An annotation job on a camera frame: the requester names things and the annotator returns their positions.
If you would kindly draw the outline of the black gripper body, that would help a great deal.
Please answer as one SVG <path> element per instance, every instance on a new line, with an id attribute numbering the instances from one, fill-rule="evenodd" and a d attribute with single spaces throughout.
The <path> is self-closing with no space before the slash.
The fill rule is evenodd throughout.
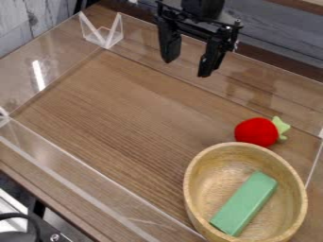
<path id="1" fill-rule="evenodd" d="M 215 35 L 237 48 L 243 21 L 225 10 L 226 0 L 156 0 L 156 16 L 174 21 L 179 34 L 203 41 Z"/>

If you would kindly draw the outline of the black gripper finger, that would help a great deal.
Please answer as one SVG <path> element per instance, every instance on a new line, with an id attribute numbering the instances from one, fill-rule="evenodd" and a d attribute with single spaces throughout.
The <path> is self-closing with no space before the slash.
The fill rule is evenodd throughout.
<path id="1" fill-rule="evenodd" d="M 176 24 L 162 17 L 156 19 L 160 55 L 166 63 L 172 62 L 180 55 L 182 36 Z"/>
<path id="2" fill-rule="evenodd" d="M 201 57 L 198 76 L 207 78 L 213 72 L 219 69 L 227 50 L 230 49 L 230 43 L 217 37 L 213 37 L 206 45 L 206 52 Z"/>

